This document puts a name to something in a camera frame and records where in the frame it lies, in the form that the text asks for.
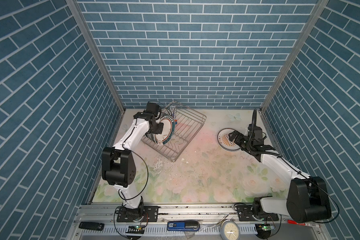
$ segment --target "dish rack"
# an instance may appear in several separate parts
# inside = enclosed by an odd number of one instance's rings
[[[177,124],[175,125],[175,132],[173,133],[171,140],[165,145],[157,145],[154,141],[144,136],[142,141],[164,157],[175,162],[202,128],[206,116],[177,101],[170,102],[166,108],[169,108],[169,106],[173,104],[177,105]]]

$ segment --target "clock face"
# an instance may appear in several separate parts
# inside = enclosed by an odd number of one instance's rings
[[[240,237],[240,230],[238,228],[238,226],[229,221],[227,223],[225,223],[223,226],[223,229],[222,229],[222,234],[224,235],[224,239],[226,240],[237,240],[239,239]]]

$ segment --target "round clock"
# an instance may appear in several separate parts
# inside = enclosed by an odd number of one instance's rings
[[[240,229],[234,221],[227,220],[221,225],[220,234],[224,240],[238,240]]]

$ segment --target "decorative plate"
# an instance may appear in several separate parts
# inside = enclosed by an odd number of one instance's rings
[[[157,145],[164,145],[170,141],[173,132],[175,131],[175,120],[173,117],[166,115],[160,119],[160,122],[164,123],[163,131],[161,134],[153,134],[153,141]]]
[[[240,146],[229,140],[229,134],[235,131],[232,128],[224,128],[217,134],[217,142],[226,151],[235,152],[240,150]]]

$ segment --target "metal corner post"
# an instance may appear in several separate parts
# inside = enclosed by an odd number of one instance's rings
[[[301,30],[301,33],[296,40],[295,45],[293,46],[291,53],[288,55],[287,59],[285,60],[284,65],[281,67],[279,75],[277,76],[273,86],[269,90],[267,97],[265,98],[264,102],[261,104],[261,111],[264,113],[267,107],[269,106],[273,96],[276,94],[277,89],[284,81],[285,76],[287,75],[289,69],[291,68],[293,62],[295,61],[299,51],[301,50],[302,46],[304,45],[305,41],[307,40],[309,34],[311,33],[313,27],[315,26],[317,20],[319,19],[321,13],[323,12],[324,8],[326,7],[329,0],[318,0],[315,7],[313,8],[311,15],[307,23]]]
[[[119,95],[117,94],[115,85],[112,82],[112,79],[111,79],[109,72],[106,68],[106,65],[100,55],[100,52],[96,46],[93,36],[92,36],[91,32],[89,31],[87,23],[84,19],[84,15],[82,14],[82,12],[80,10],[77,0],[66,0],[66,2],[68,4],[70,11],[72,12],[73,18],[76,20],[76,23],[79,26],[81,33],[83,34],[84,40],[86,41],[86,43],[89,47],[89,50],[91,51],[97,65],[101,71],[101,74],[104,77],[105,82],[107,83],[107,85],[109,87],[110,92],[112,93],[112,96],[115,99],[116,104],[119,106],[121,113],[124,114],[125,108],[123,106],[123,103],[122,103]]]

